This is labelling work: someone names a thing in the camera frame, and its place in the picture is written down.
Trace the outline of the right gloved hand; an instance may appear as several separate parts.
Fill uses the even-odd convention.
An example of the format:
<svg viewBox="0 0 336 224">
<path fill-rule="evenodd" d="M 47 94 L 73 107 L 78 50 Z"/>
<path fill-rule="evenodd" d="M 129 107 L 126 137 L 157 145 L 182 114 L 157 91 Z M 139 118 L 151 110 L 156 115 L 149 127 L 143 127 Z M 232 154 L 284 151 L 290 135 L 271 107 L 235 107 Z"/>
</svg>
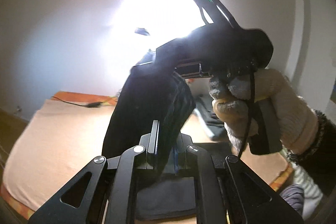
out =
<svg viewBox="0 0 336 224">
<path fill-rule="evenodd" d="M 249 76 L 238 76 L 229 84 L 213 77 L 209 85 L 214 113 L 224 122 L 231 144 L 240 151 L 248 122 Z M 267 98 L 276 112 L 282 145 L 294 153 L 304 153 L 317 135 L 315 112 L 295 94 L 289 81 L 276 69 L 260 69 L 255 73 L 255 100 Z"/>
</svg>

